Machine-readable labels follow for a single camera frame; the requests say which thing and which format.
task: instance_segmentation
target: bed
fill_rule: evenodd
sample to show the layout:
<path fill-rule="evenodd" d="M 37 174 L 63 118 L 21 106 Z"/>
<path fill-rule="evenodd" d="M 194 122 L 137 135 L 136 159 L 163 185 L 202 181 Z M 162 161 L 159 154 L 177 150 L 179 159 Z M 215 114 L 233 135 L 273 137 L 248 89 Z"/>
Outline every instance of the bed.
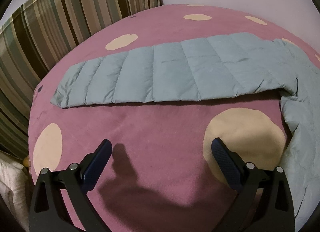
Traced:
<path fill-rule="evenodd" d="M 182 96 L 176 101 L 148 103 L 115 99 L 105 105 L 71 105 L 69 97 L 70 105 L 57 106 L 52 97 L 59 85 L 68 89 L 66 83 L 59 83 L 71 66 L 81 62 L 101 57 L 114 60 L 108 56 L 235 33 L 299 47 L 314 67 L 320 66 L 316 51 L 302 40 L 244 12 L 186 4 L 134 14 L 77 46 L 37 86 L 29 125 L 34 181 L 41 168 L 65 169 L 107 138 L 114 145 L 113 162 L 88 196 L 112 230 L 207 231 L 214 227 L 235 192 L 226 186 L 208 145 L 221 137 L 242 158 L 272 170 L 291 139 L 278 90 L 199 102 Z M 139 75 L 140 68 L 132 74 Z M 65 201 L 72 220 L 81 228 L 68 197 Z M 315 209 L 315 203 L 305 201 L 310 209 Z M 294 207 L 297 215 L 301 206 Z M 298 229 L 305 218 L 296 218 Z"/>

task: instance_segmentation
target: fabric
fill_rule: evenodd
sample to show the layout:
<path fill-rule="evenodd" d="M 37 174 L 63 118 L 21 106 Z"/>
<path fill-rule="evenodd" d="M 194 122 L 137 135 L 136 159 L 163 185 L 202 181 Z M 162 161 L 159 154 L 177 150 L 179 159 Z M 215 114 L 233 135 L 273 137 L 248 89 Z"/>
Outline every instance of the fabric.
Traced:
<path fill-rule="evenodd" d="M 51 102 L 68 108 L 200 101 L 278 88 L 293 96 L 299 65 L 293 68 L 289 64 L 303 54 L 291 46 L 238 33 L 136 48 L 71 66 Z M 302 60 L 309 61 L 306 55 Z"/>
<path fill-rule="evenodd" d="M 28 119 L 39 81 L 101 29 L 159 0 L 28 0 L 0 29 L 0 143 L 28 155 Z"/>
<path fill-rule="evenodd" d="M 184 18 L 195 14 L 211 19 Z M 112 142 L 114 154 L 97 186 L 88 193 L 98 214 L 112 230 L 211 231 L 230 207 L 235 193 L 213 176 L 204 159 L 205 131 L 215 116 L 229 109 L 258 110 L 281 129 L 287 145 L 291 132 L 281 116 L 277 90 L 200 102 L 119 103 L 67 109 L 51 104 L 50 100 L 74 64 L 135 48 L 213 35 L 248 32 L 270 42 L 283 38 L 300 47 L 310 62 L 320 67 L 316 52 L 308 44 L 265 19 L 260 20 L 266 24 L 260 24 L 248 19 L 249 16 L 254 17 L 210 6 L 156 7 L 110 25 L 68 53 L 39 83 L 34 94 L 29 125 L 33 180 L 38 175 L 34 168 L 37 162 L 56 156 L 45 147 L 36 157 L 33 155 L 41 133 L 55 123 L 62 134 L 62 154 L 56 170 L 80 162 L 103 139 Z M 126 46 L 106 50 L 108 43 L 129 34 L 138 38 Z M 229 129 L 224 132 L 226 136 L 232 135 Z M 74 224 L 82 228 L 66 192 L 62 193 Z M 297 229 L 318 202 L 309 195 L 298 203 Z"/>
<path fill-rule="evenodd" d="M 225 184 L 227 180 L 211 150 L 212 141 L 217 137 L 245 163 L 270 171 L 280 163 L 286 145 L 281 128 L 259 110 L 232 108 L 213 117 L 205 130 L 203 157 L 212 174 Z"/>
<path fill-rule="evenodd" d="M 52 123 L 47 126 L 38 137 L 33 155 L 37 157 L 43 151 L 46 151 L 51 157 L 49 159 L 38 157 L 39 161 L 33 165 L 37 173 L 40 173 L 43 166 L 46 166 L 49 170 L 54 170 L 59 164 L 62 154 L 62 136 L 57 124 Z"/>
<path fill-rule="evenodd" d="M 0 152 L 0 194 L 12 215 L 29 231 L 28 176 L 20 163 Z"/>
<path fill-rule="evenodd" d="M 264 41 L 249 33 L 217 35 L 76 64 L 63 77 L 51 102 L 67 108 L 200 101 L 283 89 L 282 113 L 293 138 L 281 164 L 297 213 L 305 195 L 318 189 L 311 182 L 320 180 L 316 164 L 320 160 L 319 75 L 320 70 L 293 44 Z"/>

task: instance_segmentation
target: metal screw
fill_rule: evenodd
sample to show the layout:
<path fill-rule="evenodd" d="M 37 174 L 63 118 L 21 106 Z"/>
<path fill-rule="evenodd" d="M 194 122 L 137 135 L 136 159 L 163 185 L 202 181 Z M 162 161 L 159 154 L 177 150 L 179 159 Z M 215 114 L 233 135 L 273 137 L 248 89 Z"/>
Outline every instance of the metal screw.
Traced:
<path fill-rule="evenodd" d="M 76 168 L 78 168 L 78 164 L 76 164 L 76 163 L 73 163 L 73 164 L 69 165 L 69 169 L 70 170 L 75 170 Z"/>
<path fill-rule="evenodd" d="M 41 169 L 41 174 L 46 174 L 48 172 L 48 168 Z"/>
<path fill-rule="evenodd" d="M 254 164 L 253 163 L 247 163 L 247 167 L 249 169 L 254 169 Z"/>
<path fill-rule="evenodd" d="M 282 172 L 283 172 L 283 169 L 282 169 L 280 166 L 278 166 L 278 167 L 277 167 L 277 171 L 278 171 L 279 173 L 282 173 Z"/>

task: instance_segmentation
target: black bracket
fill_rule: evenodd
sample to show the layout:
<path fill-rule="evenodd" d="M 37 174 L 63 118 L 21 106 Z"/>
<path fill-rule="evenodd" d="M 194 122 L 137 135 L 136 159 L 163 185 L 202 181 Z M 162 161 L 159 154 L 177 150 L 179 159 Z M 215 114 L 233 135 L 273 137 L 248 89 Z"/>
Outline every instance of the black bracket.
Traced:
<path fill-rule="evenodd" d="M 229 186 L 238 192 L 214 232 L 294 232 L 293 202 L 281 167 L 268 171 L 244 163 L 220 138 L 212 141 L 211 150 Z M 258 188 L 263 188 L 263 193 L 255 216 L 250 226 L 241 228 Z"/>
<path fill-rule="evenodd" d="M 260 170 L 253 163 L 244 163 L 220 138 L 212 141 L 211 148 L 229 186 L 238 192 L 213 232 L 294 232 L 292 197 L 283 169 Z M 111 153 L 111 142 L 105 139 L 80 164 L 56 172 L 43 168 L 32 196 L 30 232 L 84 232 L 73 225 L 61 189 L 67 190 L 86 232 L 111 232 L 86 195 L 94 189 Z M 258 188 L 264 190 L 255 216 L 249 227 L 242 228 Z"/>
<path fill-rule="evenodd" d="M 57 172 L 43 168 L 31 200 L 30 232 L 85 232 L 73 225 L 60 189 L 67 190 L 86 232 L 111 232 L 86 195 L 95 187 L 111 153 L 111 142 L 105 139 L 80 164 Z"/>

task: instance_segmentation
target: blue gripper pad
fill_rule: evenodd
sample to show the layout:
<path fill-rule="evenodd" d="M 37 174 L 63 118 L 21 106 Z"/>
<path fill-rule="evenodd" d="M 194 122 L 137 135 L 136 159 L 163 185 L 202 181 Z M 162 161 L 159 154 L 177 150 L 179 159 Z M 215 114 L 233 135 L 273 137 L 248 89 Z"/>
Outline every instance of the blue gripper pad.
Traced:
<path fill-rule="evenodd" d="M 231 152 L 220 138 L 215 138 L 212 141 L 211 152 L 213 157 L 217 161 L 224 177 L 226 178 L 230 188 L 240 193 L 243 188 L 241 184 L 242 173 L 239 170 L 239 166 L 237 166 L 237 164 L 232 159 L 232 157 L 235 156 L 236 153 Z"/>
<path fill-rule="evenodd" d="M 96 151 L 89 154 L 91 157 L 88 167 L 82 174 L 82 190 L 88 192 L 94 189 L 103 169 L 112 154 L 112 144 L 109 140 L 104 139 Z"/>

